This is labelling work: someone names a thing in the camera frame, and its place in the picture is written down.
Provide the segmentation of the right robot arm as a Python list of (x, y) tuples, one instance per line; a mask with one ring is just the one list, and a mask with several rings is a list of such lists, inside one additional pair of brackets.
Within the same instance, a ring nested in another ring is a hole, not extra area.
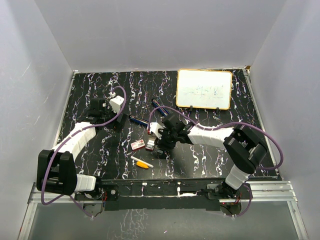
[(156, 146), (165, 151), (172, 150), (177, 142), (225, 149), (233, 166), (219, 191), (230, 199), (240, 194), (241, 186), (256, 172), (268, 153), (265, 143), (243, 124), (214, 130), (193, 122), (185, 124), (170, 114), (162, 124), (150, 123), (148, 132), (156, 136)]

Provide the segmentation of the red white staple box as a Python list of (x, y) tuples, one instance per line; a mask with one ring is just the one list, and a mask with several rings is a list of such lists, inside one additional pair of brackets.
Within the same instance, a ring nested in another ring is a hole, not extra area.
[(146, 145), (145, 145), (144, 140), (141, 139), (141, 140), (138, 140), (138, 141), (131, 143), (130, 146), (133, 151), (136, 151), (136, 150), (144, 148)]

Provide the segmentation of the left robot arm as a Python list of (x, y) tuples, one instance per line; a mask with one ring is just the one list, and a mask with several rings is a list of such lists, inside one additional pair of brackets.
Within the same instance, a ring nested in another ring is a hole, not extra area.
[(90, 101), (89, 109), (77, 120), (73, 130), (62, 142), (50, 150), (42, 150), (38, 155), (36, 187), (38, 191), (47, 177), (44, 190), (59, 195), (72, 195), (86, 192), (93, 200), (103, 195), (102, 185), (96, 183), (92, 175), (78, 174), (75, 160), (87, 143), (100, 130), (108, 128), (119, 133), (128, 116), (121, 113), (125, 99), (116, 96), (110, 100), (95, 98)]

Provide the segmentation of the staple tray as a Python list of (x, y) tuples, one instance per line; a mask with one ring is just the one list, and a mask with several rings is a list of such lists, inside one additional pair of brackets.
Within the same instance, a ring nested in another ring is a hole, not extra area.
[(152, 151), (155, 149), (155, 140), (150, 138), (150, 139), (147, 141), (147, 144), (146, 144), (146, 146), (145, 146), (145, 149), (146, 149), (147, 151), (152, 152)]

